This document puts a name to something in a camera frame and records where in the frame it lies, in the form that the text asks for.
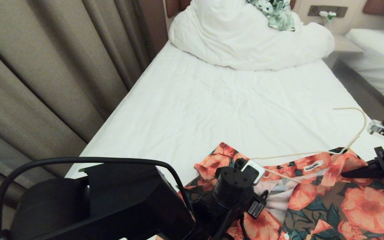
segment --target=headboard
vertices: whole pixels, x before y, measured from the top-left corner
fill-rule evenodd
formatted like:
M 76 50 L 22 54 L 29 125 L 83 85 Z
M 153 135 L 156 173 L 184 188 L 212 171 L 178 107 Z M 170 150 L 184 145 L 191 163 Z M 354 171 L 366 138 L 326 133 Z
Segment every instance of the headboard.
M 174 17 L 177 12 L 181 12 L 186 9 L 192 0 L 166 0 L 167 17 Z M 290 1 L 291 9 L 296 5 L 296 0 Z
M 367 0 L 362 12 L 365 14 L 384 16 L 384 0 Z

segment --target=orange floral fabric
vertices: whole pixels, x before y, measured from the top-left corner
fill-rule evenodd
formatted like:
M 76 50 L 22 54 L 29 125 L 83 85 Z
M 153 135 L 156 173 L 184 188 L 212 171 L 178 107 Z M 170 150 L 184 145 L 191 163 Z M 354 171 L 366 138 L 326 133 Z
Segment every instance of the orange floral fabric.
M 200 176 L 186 186 L 189 199 L 193 201 L 211 191 L 217 182 L 217 168 L 233 167 L 238 158 L 249 160 L 221 143 L 201 163 L 195 164 L 194 168 Z M 247 235 L 251 240 L 384 240 L 384 180 L 341 176 L 342 172 L 364 166 L 367 163 L 348 150 L 342 155 L 324 152 L 283 165 L 265 167 L 301 182 L 288 182 L 267 171 L 261 180 L 262 185 L 277 189 L 269 189 L 268 206 L 271 196 L 276 196 L 283 184 L 284 187 L 293 184 L 288 206 L 285 206 L 287 210 L 283 210 L 285 218 L 281 222 L 276 214 L 272 214 L 270 207 L 264 208 L 257 219 L 245 213 Z M 235 240 L 244 238 L 239 220 L 227 232 Z

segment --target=white duvet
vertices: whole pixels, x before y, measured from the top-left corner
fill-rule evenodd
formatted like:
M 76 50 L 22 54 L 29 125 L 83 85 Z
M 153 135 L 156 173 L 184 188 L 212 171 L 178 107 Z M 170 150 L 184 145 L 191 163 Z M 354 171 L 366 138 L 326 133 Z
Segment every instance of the white duvet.
M 328 56 L 331 32 L 316 23 L 303 26 L 292 14 L 296 31 L 279 31 L 246 0 L 193 0 L 174 19 L 169 39 L 210 64 L 237 70 L 281 70 Z

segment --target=white bed sheet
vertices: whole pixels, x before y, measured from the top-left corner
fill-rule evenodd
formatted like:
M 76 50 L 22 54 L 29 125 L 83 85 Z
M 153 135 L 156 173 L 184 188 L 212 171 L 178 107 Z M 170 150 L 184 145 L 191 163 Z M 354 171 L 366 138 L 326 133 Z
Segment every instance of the white bed sheet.
M 363 117 L 337 107 L 359 106 L 322 60 L 277 72 L 239 71 L 167 43 L 81 156 L 164 161 L 186 184 L 198 175 L 193 165 L 220 142 L 251 158 L 345 146 Z M 377 146 L 384 140 L 364 132 L 352 149 L 370 160 Z M 84 176 L 78 170 L 91 165 L 74 164 L 66 177 Z
M 346 37 L 364 54 L 344 55 L 342 61 L 384 95 L 384 30 L 352 29 Z

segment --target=green floral fabric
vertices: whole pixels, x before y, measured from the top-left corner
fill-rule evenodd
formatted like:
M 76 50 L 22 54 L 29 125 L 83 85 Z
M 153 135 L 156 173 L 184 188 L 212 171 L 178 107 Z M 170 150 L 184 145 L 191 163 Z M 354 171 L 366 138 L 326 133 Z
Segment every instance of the green floral fabric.
M 290 0 L 247 0 L 269 19 L 269 26 L 280 30 L 295 31 Z

